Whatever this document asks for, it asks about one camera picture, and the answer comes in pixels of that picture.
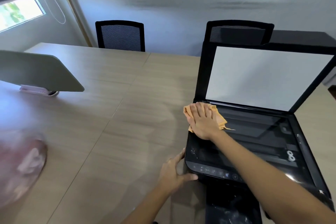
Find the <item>black printer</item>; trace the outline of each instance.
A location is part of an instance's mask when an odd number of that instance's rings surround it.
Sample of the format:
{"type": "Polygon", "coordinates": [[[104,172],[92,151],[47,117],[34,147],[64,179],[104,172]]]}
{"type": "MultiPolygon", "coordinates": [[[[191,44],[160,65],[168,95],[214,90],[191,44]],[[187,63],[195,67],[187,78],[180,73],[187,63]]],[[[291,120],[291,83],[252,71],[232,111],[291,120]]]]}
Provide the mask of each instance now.
{"type": "MultiPolygon", "coordinates": [[[[335,66],[335,54],[333,46],[301,43],[204,42],[194,98],[216,105],[232,129],[226,133],[333,211],[294,112],[335,66]]],[[[189,132],[184,168],[207,185],[206,223],[262,223],[259,202],[211,141],[189,132]]]]}

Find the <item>wooden table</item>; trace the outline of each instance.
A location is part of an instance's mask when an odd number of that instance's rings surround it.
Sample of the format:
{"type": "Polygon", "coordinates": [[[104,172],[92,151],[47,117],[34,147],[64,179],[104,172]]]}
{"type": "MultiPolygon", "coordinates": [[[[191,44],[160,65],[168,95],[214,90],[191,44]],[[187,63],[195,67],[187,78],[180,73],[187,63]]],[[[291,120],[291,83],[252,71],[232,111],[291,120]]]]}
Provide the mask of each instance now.
{"type": "MultiPolygon", "coordinates": [[[[0,82],[0,129],[36,128],[49,147],[39,180],[0,211],[0,223],[120,222],[186,145],[183,106],[193,100],[199,58],[44,43],[27,51],[58,57],[85,91],[48,98],[0,82]]],[[[321,85],[296,115],[336,195],[336,101],[321,85]]],[[[203,189],[187,184],[157,221],[202,223],[203,189]]]]}

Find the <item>green foliage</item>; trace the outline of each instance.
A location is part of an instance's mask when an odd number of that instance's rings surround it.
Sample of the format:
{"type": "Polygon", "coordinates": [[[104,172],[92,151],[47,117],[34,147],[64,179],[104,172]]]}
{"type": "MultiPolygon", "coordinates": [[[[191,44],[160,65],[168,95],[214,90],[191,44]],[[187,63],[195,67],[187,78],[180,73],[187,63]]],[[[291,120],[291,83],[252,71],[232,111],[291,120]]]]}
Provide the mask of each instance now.
{"type": "Polygon", "coordinates": [[[4,9],[9,12],[9,16],[15,23],[19,23],[25,19],[25,17],[21,14],[19,7],[15,3],[5,4],[4,9]]]}

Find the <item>mesh chair back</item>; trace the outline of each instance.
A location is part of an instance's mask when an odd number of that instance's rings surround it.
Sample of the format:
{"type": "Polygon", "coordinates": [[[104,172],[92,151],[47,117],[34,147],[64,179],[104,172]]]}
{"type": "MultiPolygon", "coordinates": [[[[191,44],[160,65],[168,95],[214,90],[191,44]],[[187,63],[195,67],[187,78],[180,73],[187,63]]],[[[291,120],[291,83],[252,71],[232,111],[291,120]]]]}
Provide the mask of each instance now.
{"type": "Polygon", "coordinates": [[[145,31],[142,23],[134,21],[97,21],[99,48],[145,51],[145,31]]]}
{"type": "Polygon", "coordinates": [[[204,41],[222,44],[260,45],[270,41],[274,25],[257,21],[209,21],[204,41]]]}

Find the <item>printer control panel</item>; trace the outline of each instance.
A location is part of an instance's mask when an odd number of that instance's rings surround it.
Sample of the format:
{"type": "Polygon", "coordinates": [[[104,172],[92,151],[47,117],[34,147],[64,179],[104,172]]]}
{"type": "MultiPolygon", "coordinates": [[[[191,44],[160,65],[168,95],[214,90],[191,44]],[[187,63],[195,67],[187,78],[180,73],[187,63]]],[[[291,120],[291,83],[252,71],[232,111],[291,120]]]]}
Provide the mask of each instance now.
{"type": "Polygon", "coordinates": [[[221,178],[221,179],[229,179],[229,180],[245,183],[244,180],[240,177],[240,175],[235,172],[227,171],[227,170],[216,168],[216,167],[210,167],[207,165],[203,165],[203,164],[199,164],[199,163],[195,163],[191,161],[186,161],[185,163],[192,171],[205,174],[205,175],[214,176],[214,177],[221,178]]]}

